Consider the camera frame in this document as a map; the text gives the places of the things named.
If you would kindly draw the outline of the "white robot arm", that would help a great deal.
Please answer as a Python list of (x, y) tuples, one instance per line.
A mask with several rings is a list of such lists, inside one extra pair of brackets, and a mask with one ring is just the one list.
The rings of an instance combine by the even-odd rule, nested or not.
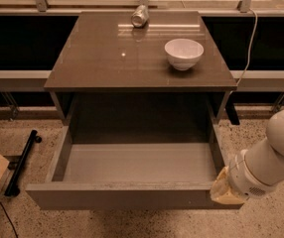
[(273, 192), (284, 180), (284, 110), (268, 121), (266, 137), (236, 154), (218, 174), (211, 199), (220, 204), (242, 204)]

